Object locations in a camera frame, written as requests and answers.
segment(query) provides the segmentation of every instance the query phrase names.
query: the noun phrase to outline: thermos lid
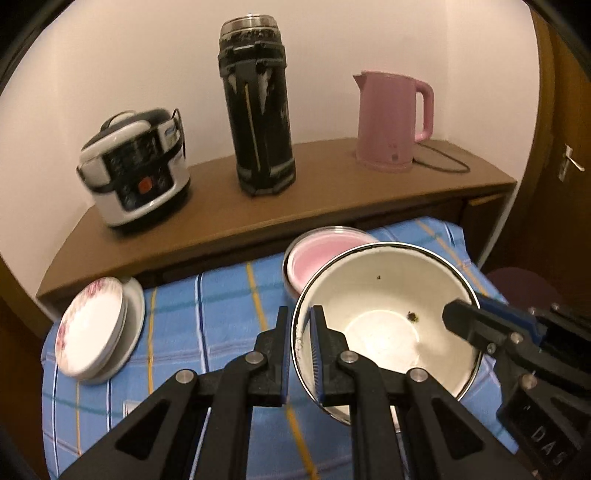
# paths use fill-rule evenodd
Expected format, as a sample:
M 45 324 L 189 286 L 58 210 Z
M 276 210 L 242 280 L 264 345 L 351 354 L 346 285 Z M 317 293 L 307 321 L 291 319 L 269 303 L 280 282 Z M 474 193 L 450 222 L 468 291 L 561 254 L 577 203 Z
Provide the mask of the thermos lid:
M 244 17 L 232 18 L 222 25 L 220 38 L 237 30 L 249 30 L 251 28 L 277 28 L 277 22 L 270 15 L 248 14 Z

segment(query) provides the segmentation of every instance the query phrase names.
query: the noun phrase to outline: rice cooker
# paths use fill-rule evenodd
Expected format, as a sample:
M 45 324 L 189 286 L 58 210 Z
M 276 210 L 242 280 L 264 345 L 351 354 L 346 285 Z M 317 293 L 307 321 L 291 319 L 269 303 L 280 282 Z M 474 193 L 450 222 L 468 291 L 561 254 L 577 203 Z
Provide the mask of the rice cooker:
M 76 170 L 108 226 L 127 231 L 162 218 L 189 192 L 178 109 L 109 118 L 82 147 Z

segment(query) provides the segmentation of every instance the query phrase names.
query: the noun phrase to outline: metal rim of bowl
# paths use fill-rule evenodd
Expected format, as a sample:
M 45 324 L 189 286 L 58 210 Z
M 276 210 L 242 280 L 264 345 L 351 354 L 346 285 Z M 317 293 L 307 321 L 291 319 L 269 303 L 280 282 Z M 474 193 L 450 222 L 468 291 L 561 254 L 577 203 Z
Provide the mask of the metal rim of bowl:
M 364 235 L 368 235 L 374 240 L 376 239 L 373 235 L 370 235 L 363 230 L 359 230 L 358 228 L 353 228 L 351 226 L 321 226 L 319 228 L 314 228 L 313 230 L 308 230 L 305 233 L 302 233 L 300 236 L 296 237 L 292 243 L 289 244 L 285 253 L 283 254 L 283 263 L 281 264 L 281 274 L 283 275 L 283 283 L 285 284 L 286 289 L 288 290 L 289 294 L 292 298 L 297 299 L 300 297 L 300 294 L 297 292 L 296 288 L 292 285 L 289 276 L 287 275 L 287 261 L 291 255 L 291 251 L 295 248 L 295 246 L 300 243 L 304 238 L 309 237 L 310 235 L 314 235 L 318 232 L 328 232 L 328 231 L 336 231 L 336 232 L 354 232 L 354 233 L 362 233 Z
M 334 415 L 326 407 L 323 407 L 322 405 L 320 405 L 320 403 L 316 400 L 316 397 L 310 391 L 310 389 L 306 385 L 306 382 L 304 382 L 304 379 L 302 378 L 301 371 L 300 371 L 300 365 L 298 363 L 296 353 L 295 353 L 296 352 L 296 343 L 295 342 L 296 342 L 297 319 L 299 317 L 301 305 L 302 305 L 304 299 L 306 298 L 306 294 L 308 293 L 308 291 L 310 290 L 310 288 L 312 287 L 312 285 L 314 284 L 314 282 L 316 281 L 316 279 L 319 276 L 321 276 L 326 270 L 328 270 L 330 267 L 332 267 L 335 263 L 337 263 L 341 259 L 346 258 L 350 255 L 353 255 L 357 252 L 362 252 L 364 250 L 369 250 L 369 249 L 377 248 L 377 247 L 394 247 L 394 248 L 402 248 L 402 249 L 406 249 L 406 250 L 414 250 L 415 252 L 422 253 L 422 254 L 432 258 L 433 260 L 436 260 L 437 262 L 439 262 L 442 265 L 444 265 L 445 267 L 447 267 L 447 269 L 453 273 L 453 275 L 460 281 L 460 283 L 466 289 L 466 291 L 472 301 L 472 304 L 475 305 L 477 308 L 480 308 L 480 302 L 478 302 L 478 298 L 476 297 L 476 293 L 474 292 L 474 289 L 468 283 L 468 281 L 466 280 L 464 275 L 462 275 L 462 273 L 456 267 L 454 267 L 451 263 L 449 263 L 448 260 L 446 260 L 445 258 L 441 257 L 440 255 L 437 255 L 435 252 L 432 252 L 432 251 L 430 251 L 426 248 L 423 248 L 423 247 L 419 247 L 417 245 L 406 244 L 403 242 L 375 242 L 373 244 L 361 245 L 359 247 L 351 248 L 350 250 L 347 250 L 346 252 L 343 252 L 340 255 L 334 257 L 327 264 L 325 264 L 320 270 L 318 270 L 318 272 L 316 272 L 314 274 L 314 276 L 312 276 L 312 278 L 308 281 L 308 283 L 304 287 L 304 290 L 302 291 L 301 295 L 299 296 L 297 303 L 295 304 L 294 314 L 291 318 L 291 332 L 290 332 L 291 359 L 294 362 L 295 373 L 297 374 L 298 379 L 300 380 L 300 383 L 304 387 L 304 390 L 306 391 L 308 396 L 314 401 L 314 403 L 316 405 L 318 405 L 321 408 L 321 410 L 323 412 L 325 412 L 326 414 L 330 415 L 332 418 L 334 418 L 338 422 L 343 423 L 345 425 L 351 425 L 350 421 L 346 421 L 345 419 Z M 466 381 L 466 383 L 464 384 L 464 386 L 460 390 L 460 393 L 458 393 L 458 395 L 456 396 L 456 400 L 460 401 L 464 397 L 464 395 L 466 395 L 468 389 L 474 383 L 474 380 L 476 379 L 476 375 L 478 374 L 478 369 L 480 368 L 480 364 L 482 363 L 482 357 L 483 357 L 483 353 L 477 351 L 476 360 L 474 362 L 474 367 L 472 368 L 472 372 L 470 373 L 470 377 L 468 378 L 468 380 Z

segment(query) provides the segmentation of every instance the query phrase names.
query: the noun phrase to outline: cable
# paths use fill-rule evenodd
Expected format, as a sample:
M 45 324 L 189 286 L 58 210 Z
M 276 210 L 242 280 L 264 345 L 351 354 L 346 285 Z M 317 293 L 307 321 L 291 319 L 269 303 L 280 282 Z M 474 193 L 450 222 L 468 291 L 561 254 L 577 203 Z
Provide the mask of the cable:
M 428 148 L 429 150 L 433 150 L 434 152 L 437 152 L 437 153 L 443 155 L 444 157 L 449 158 L 450 160 L 453 160 L 455 163 L 460 164 L 464 168 L 463 168 L 463 170 L 455 170 L 453 168 L 437 167 L 435 165 L 431 165 L 430 163 L 426 163 L 421 160 L 417 160 L 416 158 L 413 158 L 413 163 L 416 163 L 417 165 L 420 165 L 425 168 L 430 168 L 432 170 L 441 171 L 443 173 L 470 173 L 470 167 L 467 164 L 465 164 L 464 162 L 462 162 L 461 160 L 458 160 L 457 158 L 453 158 L 452 156 L 446 154 L 445 152 L 442 152 L 441 150 L 433 148 L 429 145 L 425 145 L 423 143 L 421 143 L 419 145 L 421 145 L 424 148 Z

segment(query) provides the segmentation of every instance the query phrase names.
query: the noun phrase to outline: door handle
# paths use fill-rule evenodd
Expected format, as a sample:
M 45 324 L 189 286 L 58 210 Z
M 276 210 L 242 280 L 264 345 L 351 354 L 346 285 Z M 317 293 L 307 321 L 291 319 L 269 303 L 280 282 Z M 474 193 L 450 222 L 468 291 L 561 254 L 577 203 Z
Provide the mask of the door handle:
M 575 168 L 577 170 L 579 170 L 581 173 L 584 173 L 585 171 L 585 167 L 583 167 L 581 164 L 575 162 L 573 160 L 573 149 L 570 148 L 568 145 L 566 145 L 566 151 L 563 153 L 563 162 L 560 165 L 560 171 L 558 173 L 558 179 L 560 181 L 564 181 L 564 179 L 566 178 L 566 172 L 569 170 L 569 165 L 573 164 L 575 166 Z

